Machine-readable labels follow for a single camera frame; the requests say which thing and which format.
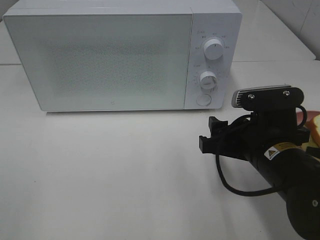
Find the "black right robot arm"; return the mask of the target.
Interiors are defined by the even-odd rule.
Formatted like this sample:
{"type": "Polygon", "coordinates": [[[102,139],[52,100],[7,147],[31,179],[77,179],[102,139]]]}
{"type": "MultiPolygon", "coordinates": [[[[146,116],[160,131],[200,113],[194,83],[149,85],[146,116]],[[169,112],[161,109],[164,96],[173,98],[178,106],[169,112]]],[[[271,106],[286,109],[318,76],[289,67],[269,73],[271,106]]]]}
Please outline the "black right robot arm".
{"type": "Polygon", "coordinates": [[[279,194],[296,233],[305,240],[320,237],[320,163],[302,149],[309,131],[299,126],[295,108],[253,111],[227,122],[211,116],[210,137],[199,137],[199,148],[213,154],[222,185],[243,197],[279,194]],[[239,190],[228,184],[221,157],[249,162],[269,183],[269,188],[239,190]]]}

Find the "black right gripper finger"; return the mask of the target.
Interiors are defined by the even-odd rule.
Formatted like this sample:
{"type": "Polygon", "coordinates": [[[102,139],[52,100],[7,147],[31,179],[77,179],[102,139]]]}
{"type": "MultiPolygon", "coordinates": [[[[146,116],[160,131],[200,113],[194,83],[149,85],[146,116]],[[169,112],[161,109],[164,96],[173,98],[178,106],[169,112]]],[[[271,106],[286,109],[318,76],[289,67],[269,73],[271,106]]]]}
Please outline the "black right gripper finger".
{"type": "Polygon", "coordinates": [[[227,120],[219,120],[215,116],[210,116],[208,119],[208,127],[210,130],[210,136],[214,137],[219,135],[228,127],[227,120]]]}
{"type": "Polygon", "coordinates": [[[306,153],[313,157],[320,157],[320,148],[308,146],[306,148],[306,153]]]}

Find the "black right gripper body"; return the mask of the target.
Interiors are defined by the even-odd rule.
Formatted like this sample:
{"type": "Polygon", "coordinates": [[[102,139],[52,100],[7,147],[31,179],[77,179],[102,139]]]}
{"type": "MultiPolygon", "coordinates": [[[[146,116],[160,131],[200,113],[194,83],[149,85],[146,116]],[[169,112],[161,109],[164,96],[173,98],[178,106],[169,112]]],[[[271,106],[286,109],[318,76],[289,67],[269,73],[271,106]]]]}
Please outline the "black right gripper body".
{"type": "Polygon", "coordinates": [[[294,109],[254,111],[238,117],[218,135],[199,136],[203,154],[253,161],[269,147],[278,143],[300,146],[309,141],[310,131],[298,126],[294,109]]]}

